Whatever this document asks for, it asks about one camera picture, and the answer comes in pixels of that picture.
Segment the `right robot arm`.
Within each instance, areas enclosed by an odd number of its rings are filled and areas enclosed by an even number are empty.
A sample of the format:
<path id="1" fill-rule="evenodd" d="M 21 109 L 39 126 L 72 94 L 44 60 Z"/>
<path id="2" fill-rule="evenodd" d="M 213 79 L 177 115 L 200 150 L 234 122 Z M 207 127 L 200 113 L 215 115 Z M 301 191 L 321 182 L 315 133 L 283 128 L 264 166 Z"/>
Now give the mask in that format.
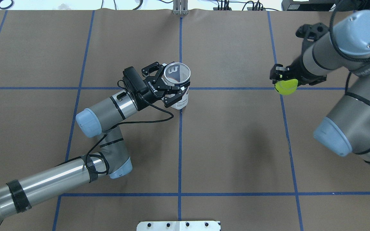
<path id="1" fill-rule="evenodd" d="M 297 29 L 302 51 L 291 65 L 275 64 L 270 80 L 281 95 L 301 85 L 316 85 L 341 67 L 357 76 L 322 120 L 313 136 L 339 156 L 354 153 L 370 165 L 370 10 L 348 15 L 336 25 L 305 24 Z"/>

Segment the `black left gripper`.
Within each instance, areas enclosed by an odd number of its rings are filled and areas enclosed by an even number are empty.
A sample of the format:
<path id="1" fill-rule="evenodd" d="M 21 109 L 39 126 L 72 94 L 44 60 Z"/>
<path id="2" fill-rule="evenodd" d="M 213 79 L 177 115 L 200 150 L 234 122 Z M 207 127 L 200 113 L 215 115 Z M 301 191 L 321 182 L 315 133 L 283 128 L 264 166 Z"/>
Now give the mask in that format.
<path id="1" fill-rule="evenodd" d="M 147 102 L 154 104 L 161 100 L 165 108 L 183 109 L 189 101 L 189 84 L 178 86 L 179 91 L 174 94 L 165 94 L 162 82 L 163 72 L 166 64 L 154 62 L 141 69 L 141 74 L 145 78 L 138 78 L 138 106 L 148 106 Z"/>

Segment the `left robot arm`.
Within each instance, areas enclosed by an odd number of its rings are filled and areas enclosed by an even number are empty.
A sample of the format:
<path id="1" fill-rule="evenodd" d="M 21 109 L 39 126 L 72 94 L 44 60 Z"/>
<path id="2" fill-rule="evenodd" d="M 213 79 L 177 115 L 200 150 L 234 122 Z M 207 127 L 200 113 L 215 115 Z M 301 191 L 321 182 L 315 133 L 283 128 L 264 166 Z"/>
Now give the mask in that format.
<path id="1" fill-rule="evenodd" d="M 29 211 L 32 207 L 60 198 L 69 190 L 92 183 L 105 175 L 117 178 L 132 170 L 120 126 L 125 119 L 154 102 L 162 100 L 165 107 L 172 106 L 187 96 L 191 71 L 181 62 L 161 64 L 155 62 L 142 69 L 142 80 L 133 67 L 123 72 L 121 92 L 106 98 L 92 108 L 73 114 L 73 128 L 77 123 L 88 137 L 100 136 L 98 153 L 66 160 L 56 167 L 20 180 L 12 180 L 0 187 L 0 225 L 14 214 Z"/>

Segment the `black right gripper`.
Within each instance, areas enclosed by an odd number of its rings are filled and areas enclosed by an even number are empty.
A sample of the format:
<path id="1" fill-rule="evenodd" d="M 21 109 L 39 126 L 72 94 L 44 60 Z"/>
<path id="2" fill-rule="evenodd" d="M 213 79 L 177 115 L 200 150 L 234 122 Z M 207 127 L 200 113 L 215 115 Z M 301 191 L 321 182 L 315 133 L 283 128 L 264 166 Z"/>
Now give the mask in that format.
<path id="1" fill-rule="evenodd" d="M 298 80 L 298 86 L 317 85 L 327 80 L 326 75 L 315 75 L 309 72 L 304 66 L 302 56 L 297 57 L 292 64 L 287 67 L 283 67 L 282 64 L 274 64 L 270 70 L 270 80 L 272 84 L 289 80 L 289 78 Z"/>

